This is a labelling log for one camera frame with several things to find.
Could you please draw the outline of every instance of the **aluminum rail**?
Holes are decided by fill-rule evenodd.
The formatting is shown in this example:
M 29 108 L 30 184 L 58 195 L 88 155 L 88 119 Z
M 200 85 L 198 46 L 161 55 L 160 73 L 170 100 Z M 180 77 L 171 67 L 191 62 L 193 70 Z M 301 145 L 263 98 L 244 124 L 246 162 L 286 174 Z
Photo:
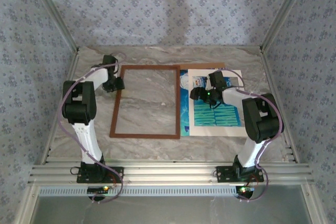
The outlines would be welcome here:
M 29 185 L 36 186 L 93 186 L 111 184 L 77 184 L 76 175 L 70 169 L 79 166 L 76 159 L 48 159 L 45 165 L 33 167 L 28 180 Z M 107 160 L 109 166 L 124 167 L 125 186 L 196 186 L 228 185 L 240 186 L 244 183 L 218 183 L 213 175 L 216 166 L 230 166 L 232 163 L 195 162 L 195 161 L 135 161 Z M 313 184 L 313 176 L 308 164 L 263 163 L 269 175 L 270 185 Z

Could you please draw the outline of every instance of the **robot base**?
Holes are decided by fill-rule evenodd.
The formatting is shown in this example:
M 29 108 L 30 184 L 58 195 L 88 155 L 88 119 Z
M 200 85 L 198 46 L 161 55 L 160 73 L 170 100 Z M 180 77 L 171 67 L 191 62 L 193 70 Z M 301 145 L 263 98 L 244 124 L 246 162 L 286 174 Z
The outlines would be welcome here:
M 264 176 L 260 169 L 255 166 L 242 167 L 237 156 L 232 166 L 217 166 L 216 177 L 218 183 L 264 182 Z
M 124 167 L 110 167 L 114 169 L 123 178 Z M 89 184 L 89 183 L 103 183 L 103 184 L 117 184 L 121 183 L 120 178 L 113 172 L 101 167 L 98 164 L 86 164 L 80 163 L 80 168 L 77 175 L 77 183 Z

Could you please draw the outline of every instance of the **brown picture frame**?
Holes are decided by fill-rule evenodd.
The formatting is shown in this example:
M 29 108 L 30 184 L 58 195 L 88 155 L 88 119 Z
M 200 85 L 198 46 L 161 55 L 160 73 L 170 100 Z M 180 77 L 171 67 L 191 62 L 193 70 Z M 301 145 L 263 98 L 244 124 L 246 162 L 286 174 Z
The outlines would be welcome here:
M 180 139 L 180 66 L 179 65 L 122 65 L 120 77 L 123 79 L 126 70 L 175 70 L 175 104 L 176 104 L 176 124 L 175 134 L 129 134 L 116 133 L 119 105 L 121 100 L 122 90 L 117 91 L 115 98 L 114 110 L 112 115 L 110 137 L 118 138 L 158 138 L 158 139 Z

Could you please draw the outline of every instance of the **wire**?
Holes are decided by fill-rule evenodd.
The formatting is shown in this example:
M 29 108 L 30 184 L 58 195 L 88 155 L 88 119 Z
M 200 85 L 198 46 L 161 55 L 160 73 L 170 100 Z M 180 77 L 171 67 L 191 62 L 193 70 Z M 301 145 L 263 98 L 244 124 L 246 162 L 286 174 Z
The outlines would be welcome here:
M 118 66 L 118 68 L 116 69 L 116 71 L 113 73 L 113 74 L 115 74 L 115 73 L 118 73 L 118 71 L 119 71 L 119 64 L 117 64 L 116 65 L 116 67 Z
M 211 108 L 211 104 L 210 104 L 210 109 L 214 110 L 214 109 L 218 108 L 220 105 L 221 105 L 221 103 L 219 103 L 216 106 L 214 106 L 213 108 Z
M 70 168 L 70 173 L 71 173 L 72 175 L 78 175 L 78 173 L 73 173 L 73 172 L 72 172 L 72 169 L 74 169 L 74 168 L 80 169 L 80 167 L 78 167 L 78 166 L 73 166 L 72 168 Z
M 259 185 L 259 180 L 258 180 L 257 176 L 254 175 L 254 174 L 251 174 L 251 176 L 250 176 L 250 178 L 248 180 L 248 183 L 246 184 L 245 187 L 247 187 L 252 182 L 251 177 L 253 177 L 256 180 L 256 182 L 257 182 L 257 185 L 255 186 L 255 188 L 256 188 Z
M 253 198 L 253 199 L 247 199 L 247 198 L 245 198 L 245 197 L 243 197 L 243 196 L 240 196 L 240 199 L 243 199 L 243 200 L 249 202 L 249 201 L 255 201 L 255 200 L 260 199 L 260 198 L 265 194 L 265 192 L 266 192 L 267 189 L 268 189 L 268 184 L 269 184 L 269 181 L 268 181 L 268 174 L 267 174 L 266 170 L 265 170 L 262 166 L 259 165 L 259 160 L 260 160 L 260 157 L 262 156 L 262 154 L 264 153 L 266 147 L 267 147 L 267 146 L 268 146 L 274 139 L 276 139 L 276 138 L 281 134 L 283 123 L 282 123 L 282 119 L 281 119 L 281 115 L 280 115 L 279 110 L 277 109 L 277 107 L 276 107 L 270 100 L 268 100 L 267 98 L 265 98 L 265 97 L 263 97 L 263 96 L 261 96 L 261 95 L 259 95 L 259 94 L 254 94 L 254 93 L 250 93 L 250 92 L 247 92 L 247 91 L 242 91 L 242 90 L 239 90 L 239 89 L 237 89 L 237 92 L 242 93 L 242 94 L 251 95 L 251 96 L 253 96 L 253 97 L 258 97 L 258 98 L 261 98 L 262 100 L 264 100 L 265 102 L 267 102 L 267 103 L 274 109 L 274 111 L 275 111 L 275 113 L 276 113 L 276 115 L 277 115 L 277 117 L 278 117 L 278 121 L 279 121 L 279 130 L 278 130 L 277 134 L 276 134 L 274 137 L 272 137 L 271 139 L 266 140 L 266 141 L 264 142 L 264 144 L 262 145 L 262 147 L 261 147 L 261 149 L 259 150 L 259 152 L 258 152 L 258 154 L 257 154 L 257 156 L 256 156 L 256 159 L 255 159 L 255 166 L 256 166 L 256 168 L 257 168 L 257 169 L 261 169 L 262 172 L 265 174 L 265 177 L 266 177 L 266 186 L 265 186 L 264 191 L 262 191 L 262 193 L 261 193 L 258 197 Z
M 113 185 L 116 186 L 117 185 L 117 181 L 116 181 L 115 177 L 112 174 L 108 174 L 108 176 L 112 178 Z
M 217 170 L 214 170 L 214 172 L 212 173 L 213 177 L 217 177 Z
M 122 177 L 120 176 L 120 174 L 119 174 L 116 170 L 114 170 L 114 169 L 110 168 L 109 166 L 107 166 L 107 165 L 101 163 L 99 160 L 96 160 L 96 159 L 95 159 L 95 158 L 94 158 L 94 157 L 93 157 L 93 156 L 92 156 L 92 155 L 85 149 L 85 147 L 84 147 L 84 146 L 82 145 L 82 143 L 79 141 L 79 139 L 77 138 L 77 136 L 71 134 L 70 132 L 68 132 L 68 131 L 63 127 L 63 125 L 62 125 L 62 123 L 61 123 L 61 120 L 62 120 L 62 107 L 63 107 L 63 105 L 65 104 L 65 101 L 67 100 L 68 96 L 70 95 L 70 93 L 72 92 L 72 90 L 75 88 L 75 86 L 76 86 L 78 83 L 80 83 L 81 81 L 85 80 L 87 77 L 89 77 L 90 75 L 92 75 L 94 72 L 96 72 L 96 71 L 98 71 L 98 70 L 100 70 L 100 69 L 102 69 L 102 68 L 116 66 L 116 65 L 119 65 L 120 63 L 122 63 L 122 62 L 116 62 L 116 63 L 113 63 L 113 64 L 107 64 L 107 65 L 99 66 L 99 67 L 97 67 L 97 68 L 92 69 L 91 71 L 89 71 L 88 73 L 86 73 L 84 76 L 82 76 L 81 78 L 79 78 L 77 81 L 74 82 L 74 84 L 73 84 L 73 85 L 69 88 L 69 90 L 66 92 L 66 94 L 64 95 L 64 97 L 63 97 L 63 99 L 62 99 L 62 101 L 61 101 L 60 106 L 59 106 L 58 109 L 57 109 L 57 122 L 58 122 L 58 125 L 59 125 L 59 127 L 61 128 L 61 130 L 62 130 L 64 133 L 66 133 L 68 136 L 70 136 L 72 139 L 74 139 L 74 140 L 77 142 L 77 144 L 79 145 L 79 147 L 83 150 L 83 152 L 85 152 L 85 153 L 87 154 L 87 156 L 88 156 L 91 160 L 93 160 L 95 163 L 97 163 L 98 165 L 102 166 L 103 168 L 105 168 L 105 169 L 107 169 L 107 170 L 113 172 L 113 173 L 116 174 L 116 175 L 119 177 L 119 179 L 120 179 L 121 186 L 120 186 L 120 190 L 118 191 L 118 193 L 117 193 L 115 196 L 113 196 L 113 197 L 111 197 L 110 199 L 108 199 L 108 200 L 102 200 L 102 201 L 99 201 L 99 202 L 98 202 L 99 204 L 100 204 L 100 203 L 108 203 L 108 202 L 110 202 L 110 201 L 112 201 L 112 200 L 114 200 L 114 199 L 116 199 L 116 198 L 119 197 L 119 195 L 121 194 L 122 189 L 123 189 L 123 179 L 122 179 Z
M 96 202 L 96 201 L 95 201 L 95 198 L 96 198 L 96 197 L 102 197 L 102 198 L 104 198 L 104 199 L 106 198 L 106 196 L 103 195 L 103 194 L 97 194 L 97 193 L 95 193 L 95 194 L 93 195 L 92 199 L 91 199 L 92 202 Z M 97 203 L 100 204 L 100 203 L 106 203 L 106 202 L 107 202 L 107 200 L 106 200 L 106 201 L 102 201 L 102 200 L 100 200 L 100 201 L 98 201 Z

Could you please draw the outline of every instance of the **patterned wallpaper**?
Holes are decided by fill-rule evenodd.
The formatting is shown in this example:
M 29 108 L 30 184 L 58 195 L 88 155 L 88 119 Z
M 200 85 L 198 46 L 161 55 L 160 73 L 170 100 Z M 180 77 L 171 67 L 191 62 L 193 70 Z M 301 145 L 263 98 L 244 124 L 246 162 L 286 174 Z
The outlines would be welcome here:
M 78 46 L 258 45 L 283 0 L 54 0 Z
M 297 0 L 267 56 L 302 162 L 336 223 L 336 0 Z
M 44 150 L 72 52 L 40 0 L 0 0 L 0 223 Z

